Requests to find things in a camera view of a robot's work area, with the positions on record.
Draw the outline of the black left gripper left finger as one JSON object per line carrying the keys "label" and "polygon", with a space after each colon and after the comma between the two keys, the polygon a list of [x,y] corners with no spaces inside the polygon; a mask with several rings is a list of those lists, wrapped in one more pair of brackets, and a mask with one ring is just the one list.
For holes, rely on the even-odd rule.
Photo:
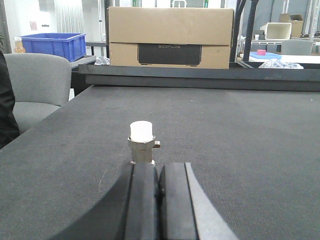
{"label": "black left gripper left finger", "polygon": [[111,189],[53,240],[157,240],[158,176],[148,163],[125,164]]}

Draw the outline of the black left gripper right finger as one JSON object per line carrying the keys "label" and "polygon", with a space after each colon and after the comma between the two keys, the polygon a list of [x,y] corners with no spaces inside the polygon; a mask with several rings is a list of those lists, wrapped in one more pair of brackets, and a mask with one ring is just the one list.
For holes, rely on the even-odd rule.
{"label": "black left gripper right finger", "polygon": [[159,187],[163,240],[238,238],[205,194],[189,162],[165,164]]}

